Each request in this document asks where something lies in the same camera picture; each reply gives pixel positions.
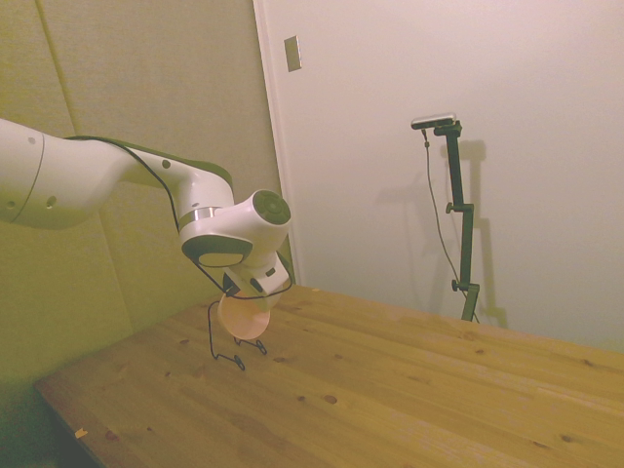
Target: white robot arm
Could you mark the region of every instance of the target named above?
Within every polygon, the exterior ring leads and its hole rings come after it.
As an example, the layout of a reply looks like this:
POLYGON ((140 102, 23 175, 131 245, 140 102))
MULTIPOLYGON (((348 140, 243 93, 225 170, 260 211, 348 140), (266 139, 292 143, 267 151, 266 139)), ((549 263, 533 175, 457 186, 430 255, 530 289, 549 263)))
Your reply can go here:
POLYGON ((265 312, 279 300, 290 276, 277 249, 291 212, 278 194, 260 190, 234 205, 231 176, 215 164, 105 138, 58 138, 0 119, 0 220, 69 227, 99 209, 120 180, 167 190, 182 251, 198 266, 222 268, 229 295, 253 297, 265 312))

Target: switch plate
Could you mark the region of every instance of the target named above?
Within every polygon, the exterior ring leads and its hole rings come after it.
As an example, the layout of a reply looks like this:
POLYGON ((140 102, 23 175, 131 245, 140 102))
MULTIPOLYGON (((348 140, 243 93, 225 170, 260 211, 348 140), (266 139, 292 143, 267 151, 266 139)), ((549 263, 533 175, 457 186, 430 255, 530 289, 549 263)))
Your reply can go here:
POLYGON ((289 66, 289 71, 295 71, 301 68, 299 38, 293 36, 286 39, 284 41, 284 49, 286 50, 286 63, 289 66))

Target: wire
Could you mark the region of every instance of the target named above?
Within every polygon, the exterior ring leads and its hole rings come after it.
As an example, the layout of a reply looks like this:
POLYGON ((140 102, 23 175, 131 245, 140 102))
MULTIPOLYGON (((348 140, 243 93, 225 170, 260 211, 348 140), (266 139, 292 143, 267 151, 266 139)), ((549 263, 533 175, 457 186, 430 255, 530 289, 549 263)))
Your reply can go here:
POLYGON ((111 144, 113 146, 116 146, 116 147, 126 151, 133 158, 135 158, 143 167, 145 167, 147 169, 147 171, 150 174, 152 174, 154 176, 154 178, 156 178, 156 180, 158 180, 160 182, 160 184, 163 186, 163 188, 167 192, 167 196, 169 197, 169 203, 172 206, 172 213, 174 215, 175 230, 177 232, 179 232, 179 224, 177 222, 177 214, 176 214, 176 205, 174 204, 174 196, 172 195, 172 192, 169 189, 169 186, 167 186, 167 183, 165 183, 165 181, 162 180, 160 178, 160 176, 158 174, 156 174, 154 172, 154 170, 152 168, 150 168, 149 165, 145 161, 142 160, 142 158, 140 158, 136 153, 134 153, 134 151, 132 149, 130 149, 127 146, 124 146, 123 144, 119 143, 118 141, 115 141, 114 139, 102 138, 101 136, 83 136, 83 135, 79 135, 79 136, 68 136, 66 139, 78 139, 78 140, 82 140, 82 141, 87 141, 87 140, 93 139, 95 141, 103 141, 104 143, 111 144))
MULTIPOLYGON (((81 141, 88 141, 88 140, 95 140, 95 141, 102 141, 104 143, 108 143, 112 146, 115 146, 119 149, 122 149, 123 151, 127 152, 128 154, 130 154, 133 158, 135 158, 135 160, 137 162, 139 162, 143 167, 145 167, 147 169, 147 171, 152 174, 154 176, 154 178, 156 178, 156 180, 158 180, 160 182, 160 184, 163 186, 163 188, 165 189, 165 191, 167 192, 167 196, 169 197, 169 203, 171 205, 172 208, 172 215, 174 216, 174 223, 175 223, 175 230, 177 232, 179 232, 179 223, 177 221, 177 214, 176 214, 176 204, 174 203, 174 195, 172 194, 169 186, 167 185, 167 183, 161 179, 161 177, 156 174, 154 172, 154 170, 152 168, 149 167, 149 165, 140 157, 138 156, 136 153, 134 153, 134 151, 132 149, 130 149, 128 146, 121 144, 119 141, 115 141, 114 139, 110 139, 110 138, 104 138, 101 136, 86 136, 86 135, 79 135, 79 136, 68 136, 66 139, 74 139, 74 140, 81 140, 81 141)), ((277 252, 278 257, 280 258, 280 260, 282 260, 282 262, 284 263, 284 258, 280 255, 279 252, 277 252)), ((206 271, 201 264, 199 263, 195 263, 193 262, 193 264, 209 279, 213 282, 213 284, 224 294, 227 293, 227 291, 225 290, 224 287, 222 287, 218 281, 213 278, 213 276, 206 271)), ((256 295, 256 296, 251 296, 251 297, 240 297, 239 295, 231 295, 231 297, 234 297, 235 299, 241 299, 241 300, 251 300, 251 299, 260 299, 263 297, 271 297, 273 295, 277 295, 277 294, 281 294, 284 293, 286 291, 288 291, 294 283, 293 280, 293 276, 291 275, 291 271, 286 268, 287 273, 289 274, 289 285, 286 288, 283 288, 280 291, 277 292, 273 292, 269 295, 266 296, 262 296, 262 295, 256 295)))
MULTIPOLYGON (((433 185, 431 183, 431 157, 429 155, 429 146, 431 144, 429 143, 429 139, 427 139, 427 131, 425 129, 421 129, 421 131, 422 131, 422 135, 425 138, 425 150, 427 152, 427 182, 429 184, 429 193, 431 194, 431 202, 433 203, 433 213, 436 215, 436 227, 438 228, 438 237, 440 238, 440 243, 442 244, 442 250, 445 252, 445 257, 447 258, 448 264, 450 265, 450 268, 452 269, 452 274, 455 277, 455 281, 459 283, 459 276, 457 275, 457 270, 455 269, 455 265, 452 263, 452 260, 450 259, 449 251, 447 250, 447 244, 445 243, 445 239, 442 236, 442 229, 440 228, 440 216, 438 215, 438 204, 436 203, 436 197, 433 193, 433 185)), ((461 293, 464 295, 464 298, 467 298, 467 294, 465 291, 461 291, 461 293)), ((479 324, 480 321, 479 321, 479 317, 477 317, 477 314, 473 314, 473 317, 477 320, 477 323, 479 324)))

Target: wooden tabletop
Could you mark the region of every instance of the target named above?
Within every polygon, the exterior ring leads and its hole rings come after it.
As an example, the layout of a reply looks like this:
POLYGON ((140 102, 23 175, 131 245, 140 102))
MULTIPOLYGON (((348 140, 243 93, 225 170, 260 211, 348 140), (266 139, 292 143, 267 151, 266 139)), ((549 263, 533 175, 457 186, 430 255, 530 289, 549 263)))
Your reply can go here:
POLYGON ((37 382, 101 466, 624 467, 622 354, 294 287, 241 371, 207 306, 37 382))

